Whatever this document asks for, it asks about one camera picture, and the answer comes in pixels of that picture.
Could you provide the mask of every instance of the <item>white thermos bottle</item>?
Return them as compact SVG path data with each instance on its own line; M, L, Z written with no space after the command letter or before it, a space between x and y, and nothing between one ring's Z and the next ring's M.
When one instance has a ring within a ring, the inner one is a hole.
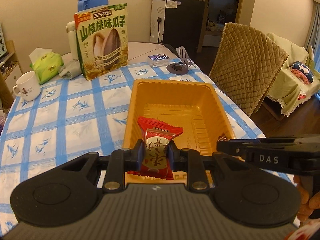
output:
M76 41L76 23L69 22L66 26L68 33L69 46L74 60L78 60L77 41Z

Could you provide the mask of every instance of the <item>white mug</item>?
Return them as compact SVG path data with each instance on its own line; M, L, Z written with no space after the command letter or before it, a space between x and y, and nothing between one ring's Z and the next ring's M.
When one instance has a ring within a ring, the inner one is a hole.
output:
M41 89L34 71L29 71L17 79L13 93L26 101L32 101L39 96Z

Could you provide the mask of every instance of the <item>blue pillow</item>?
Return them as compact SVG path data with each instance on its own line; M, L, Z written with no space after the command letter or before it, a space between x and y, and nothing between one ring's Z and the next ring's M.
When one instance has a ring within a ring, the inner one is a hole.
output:
M299 70L302 74L304 74L307 77L310 83L313 82L313 73L306 65L303 65L300 61L296 61L295 63L293 63L293 65L290 68Z

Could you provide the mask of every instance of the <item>white tissue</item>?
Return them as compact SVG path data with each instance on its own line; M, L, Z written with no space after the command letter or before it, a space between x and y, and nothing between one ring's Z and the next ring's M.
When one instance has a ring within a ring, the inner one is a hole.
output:
M33 52L30 53L29 58L32 64L34 64L39 58L50 52L52 52L52 49L36 48Z

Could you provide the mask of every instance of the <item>sofa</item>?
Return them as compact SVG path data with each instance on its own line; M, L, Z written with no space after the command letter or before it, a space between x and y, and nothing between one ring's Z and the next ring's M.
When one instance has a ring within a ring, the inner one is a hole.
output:
M306 64L309 59L313 60L313 50L310 48L308 52L305 48L274 33L268 33L267 36L289 54L267 93L268 98L281 104L281 114L289 116L320 89L320 81L317 79L319 78L318 72L311 69L314 80L311 84L306 85L289 69L296 61Z

